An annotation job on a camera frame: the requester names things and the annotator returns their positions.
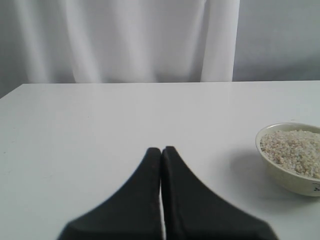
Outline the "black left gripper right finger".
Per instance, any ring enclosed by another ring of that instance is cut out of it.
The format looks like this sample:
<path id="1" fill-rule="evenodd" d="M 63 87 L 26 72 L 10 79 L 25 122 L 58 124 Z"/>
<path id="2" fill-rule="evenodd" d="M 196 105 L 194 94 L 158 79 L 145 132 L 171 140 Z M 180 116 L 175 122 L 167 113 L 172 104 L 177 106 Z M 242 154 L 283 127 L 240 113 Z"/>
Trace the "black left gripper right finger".
<path id="1" fill-rule="evenodd" d="M 161 154 L 161 195 L 168 240 L 276 240 L 265 221 L 233 206 L 203 184 L 178 151 Z"/>

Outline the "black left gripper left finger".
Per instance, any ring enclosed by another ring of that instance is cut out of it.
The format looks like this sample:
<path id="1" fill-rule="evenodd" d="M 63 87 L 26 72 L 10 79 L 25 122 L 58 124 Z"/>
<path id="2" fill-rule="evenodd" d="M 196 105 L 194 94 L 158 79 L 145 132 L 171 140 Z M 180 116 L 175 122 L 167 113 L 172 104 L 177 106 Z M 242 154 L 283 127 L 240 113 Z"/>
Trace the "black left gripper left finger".
<path id="1" fill-rule="evenodd" d="M 159 240 L 161 151 L 147 149 L 126 183 L 102 204 L 70 221 L 60 240 Z"/>

